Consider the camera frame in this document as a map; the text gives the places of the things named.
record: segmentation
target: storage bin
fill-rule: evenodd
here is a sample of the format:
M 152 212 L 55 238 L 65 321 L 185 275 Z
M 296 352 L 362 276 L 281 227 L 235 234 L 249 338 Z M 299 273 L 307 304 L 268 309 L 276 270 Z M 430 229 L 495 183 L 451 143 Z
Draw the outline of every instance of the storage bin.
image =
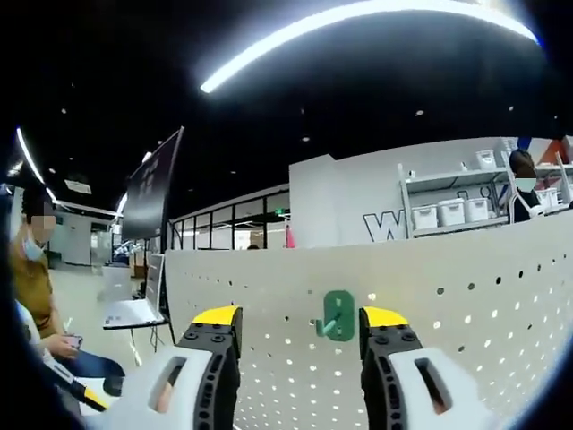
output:
M 552 201 L 551 201 L 551 189 L 548 188 L 546 190 L 539 190 L 535 191 L 537 193 L 537 197 L 539 198 L 539 204 L 544 210 L 551 208 Z
M 444 227 L 464 224 L 464 213 L 464 199 L 443 200 L 438 203 L 438 218 L 440 225 Z
M 466 222 L 485 221 L 489 218 L 487 199 L 470 199 L 464 202 L 464 213 L 466 214 Z
M 438 227 L 438 212 L 435 204 L 412 208 L 412 218 L 414 219 L 414 229 Z
M 559 197 L 557 195 L 557 188 L 547 188 L 546 191 L 549 199 L 549 204 L 552 207 L 559 206 Z
M 475 153 L 477 164 L 481 170 L 494 170 L 497 168 L 493 150 L 479 150 Z

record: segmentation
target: display screen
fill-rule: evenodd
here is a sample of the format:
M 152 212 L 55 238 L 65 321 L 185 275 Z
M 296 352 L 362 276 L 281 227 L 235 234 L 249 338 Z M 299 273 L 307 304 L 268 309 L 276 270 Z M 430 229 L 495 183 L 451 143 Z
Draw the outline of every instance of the display screen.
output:
M 181 132 L 171 136 L 130 178 L 124 208 L 122 239 L 150 239 L 161 234 L 167 219 L 166 198 L 171 183 L 171 166 Z

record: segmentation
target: green wall hook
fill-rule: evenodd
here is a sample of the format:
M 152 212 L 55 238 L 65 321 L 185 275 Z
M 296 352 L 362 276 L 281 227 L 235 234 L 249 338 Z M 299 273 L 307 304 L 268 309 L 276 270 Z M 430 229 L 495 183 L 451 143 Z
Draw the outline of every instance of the green wall hook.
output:
M 324 296 L 324 320 L 315 321 L 316 335 L 338 342 L 348 342 L 355 335 L 355 300 L 345 290 L 330 291 Z

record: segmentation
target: office floor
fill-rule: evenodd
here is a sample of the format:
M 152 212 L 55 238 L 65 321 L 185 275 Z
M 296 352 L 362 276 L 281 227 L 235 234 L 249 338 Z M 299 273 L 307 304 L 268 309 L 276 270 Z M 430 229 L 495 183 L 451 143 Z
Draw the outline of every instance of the office floor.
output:
M 151 328 L 104 331 L 104 303 L 100 293 L 104 289 L 101 270 L 91 267 L 60 265 L 50 271 L 56 305 L 67 330 L 83 336 L 82 349 L 117 361 L 129 374 L 137 364 L 153 354 L 150 344 Z M 167 326 L 158 327 L 158 335 L 167 345 L 171 337 Z

